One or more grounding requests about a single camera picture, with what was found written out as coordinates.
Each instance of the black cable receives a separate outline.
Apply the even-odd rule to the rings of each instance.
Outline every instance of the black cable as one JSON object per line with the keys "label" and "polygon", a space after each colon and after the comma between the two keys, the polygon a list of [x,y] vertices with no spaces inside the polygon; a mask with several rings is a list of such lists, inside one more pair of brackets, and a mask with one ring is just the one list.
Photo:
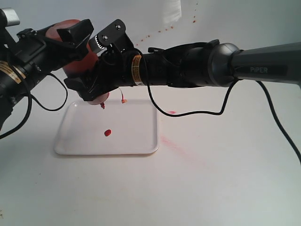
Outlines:
{"label": "black cable", "polygon": [[147,90],[148,90],[148,93],[149,93],[149,96],[150,96],[150,100],[152,102],[152,104],[158,109],[158,111],[160,111],[162,114],[166,115],[166,116],[169,116],[169,117],[182,117],[182,116],[187,116],[187,115],[191,115],[191,114],[211,114],[211,115],[221,115],[223,114],[223,112],[225,111],[225,107],[226,107],[226,104],[227,104],[227,101],[228,101],[228,98],[229,98],[229,95],[230,95],[230,92],[232,90],[232,88],[234,87],[234,85],[238,82],[238,80],[235,80],[234,82],[232,82],[232,84],[229,86],[228,90],[227,90],[227,93],[225,95],[225,98],[224,98],[224,102],[222,104],[222,108],[219,112],[210,112],[210,111],[193,111],[193,112],[186,112],[186,113],[182,113],[182,114],[169,114],[165,111],[163,111],[157,104],[156,102],[154,101],[154,98],[152,96],[152,93],[151,93],[151,87],[150,87],[150,82],[149,82],[149,75],[148,75],[148,71],[147,71],[147,64],[146,64],[146,61],[143,57],[143,53],[136,49],[135,48],[135,51],[137,51],[140,55],[141,55],[141,59],[143,60],[144,62],[144,66],[145,66],[145,71],[146,71],[146,85],[147,85]]}
{"label": "black cable", "polygon": [[289,144],[291,145],[291,147],[293,148],[293,150],[295,151],[300,163],[301,163],[301,153],[300,151],[298,150],[297,146],[295,145],[295,143],[293,142],[293,140],[290,138],[290,136],[288,135],[288,133],[286,132],[286,130],[283,128],[279,118],[277,117],[277,114],[276,114],[276,111],[274,109],[274,105],[273,105],[273,102],[272,102],[272,98],[271,96],[269,95],[269,91],[268,89],[265,87],[265,85],[261,82],[261,81],[256,81],[260,86],[261,88],[263,89],[264,93],[265,93],[265,96],[267,97],[267,100],[268,100],[268,103],[269,103],[269,107],[271,109],[271,112],[272,112],[272,115],[274,117],[274,120],[277,124],[277,126],[279,127],[280,131],[282,132],[283,136],[285,136],[285,138],[287,139],[287,141],[289,142]]}
{"label": "black cable", "polygon": [[[61,110],[61,109],[65,106],[65,104],[66,104],[66,102],[67,102],[67,99],[68,99],[68,90],[67,90],[66,86],[65,86],[65,85],[64,85],[64,84],[63,84],[63,83],[62,83],[62,82],[54,75],[54,74],[52,74],[52,73],[46,73],[45,75],[49,75],[49,76],[55,78],[55,79],[63,86],[63,88],[65,89],[65,91],[66,91],[66,98],[65,98],[63,104],[62,104],[61,106],[59,106],[58,108],[55,108],[55,109],[49,109],[49,108],[46,108],[44,105],[42,105],[42,104],[40,103],[40,101],[38,101],[37,98],[36,98],[34,95],[31,94],[31,97],[32,97],[32,99],[33,99],[33,100],[34,100],[41,108],[43,108],[44,110],[49,111],[49,112],[56,112],[56,111],[59,111],[59,110]],[[21,96],[26,97],[26,96],[27,96],[27,93],[23,93]]]}
{"label": "black cable", "polygon": [[25,87],[25,91],[28,95],[28,105],[27,105],[27,110],[26,110],[26,114],[24,116],[24,118],[22,119],[22,121],[16,126],[14,127],[13,129],[9,130],[8,132],[6,133],[3,133],[0,135],[0,139],[3,139],[9,135],[11,135],[12,133],[18,131],[28,120],[29,116],[30,116],[30,113],[32,111],[32,97],[31,97],[31,94],[30,94],[30,89],[28,87],[28,84],[27,82],[25,81],[25,79],[22,77],[22,75],[18,72],[18,70],[11,65],[11,62],[10,62],[10,53],[8,52],[7,53],[7,62],[8,62],[8,65],[9,67],[11,68],[11,70],[18,76],[18,78],[22,81],[24,87]]}

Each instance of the yellow label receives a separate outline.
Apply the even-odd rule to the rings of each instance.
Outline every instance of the yellow label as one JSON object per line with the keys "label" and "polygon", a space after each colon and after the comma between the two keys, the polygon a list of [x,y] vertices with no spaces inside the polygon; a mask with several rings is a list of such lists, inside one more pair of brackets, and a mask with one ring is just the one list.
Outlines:
{"label": "yellow label", "polygon": [[136,55],[132,61],[132,77],[137,86],[144,86],[140,77],[140,60],[142,56]]}
{"label": "yellow label", "polygon": [[[20,75],[25,79],[26,76],[14,66],[14,68],[20,73]],[[20,83],[21,79],[16,75],[16,73],[13,72],[13,70],[9,67],[8,63],[6,61],[0,60],[0,71],[3,71],[5,74],[7,74],[10,78],[12,78],[16,83]]]}

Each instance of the white tray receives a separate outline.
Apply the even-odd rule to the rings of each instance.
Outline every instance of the white tray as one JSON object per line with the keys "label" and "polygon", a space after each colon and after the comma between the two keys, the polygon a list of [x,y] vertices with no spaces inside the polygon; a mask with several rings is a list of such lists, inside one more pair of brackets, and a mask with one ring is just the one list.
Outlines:
{"label": "white tray", "polygon": [[[104,135],[107,129],[112,133]],[[72,103],[55,140],[58,154],[150,154],[158,149],[158,114],[150,100],[107,100],[105,109]]]}

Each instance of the red liquid drop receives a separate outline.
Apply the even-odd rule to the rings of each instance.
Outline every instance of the red liquid drop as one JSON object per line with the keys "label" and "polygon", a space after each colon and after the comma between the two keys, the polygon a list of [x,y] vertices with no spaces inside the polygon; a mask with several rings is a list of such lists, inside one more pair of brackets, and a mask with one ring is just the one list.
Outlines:
{"label": "red liquid drop", "polygon": [[108,129],[104,132],[104,135],[107,137],[107,136],[111,135],[111,133],[112,133],[112,130]]}

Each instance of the white backdrop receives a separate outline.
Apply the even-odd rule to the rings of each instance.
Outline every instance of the white backdrop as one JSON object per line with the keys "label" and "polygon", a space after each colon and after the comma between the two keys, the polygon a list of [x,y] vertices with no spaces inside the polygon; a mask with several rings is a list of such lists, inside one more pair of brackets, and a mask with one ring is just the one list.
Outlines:
{"label": "white backdrop", "polygon": [[[216,38],[242,49],[301,40],[299,0],[184,0],[173,29],[162,23],[160,1],[2,0],[1,7],[13,7],[21,19],[13,34],[70,18],[90,18],[97,32],[120,18],[144,52]],[[266,85],[301,147],[300,88]],[[127,99],[148,98],[146,88],[123,90]],[[217,111],[226,91],[152,90],[162,108],[178,113]],[[54,107],[64,91],[47,78],[33,94]],[[70,91],[68,103],[76,99]],[[15,107],[3,131],[18,124],[26,105]],[[161,146],[147,157],[58,156],[53,142],[66,108],[49,113],[33,105],[27,124],[0,141],[0,225],[301,225],[301,168],[253,81],[237,84],[223,116],[162,116]]]}

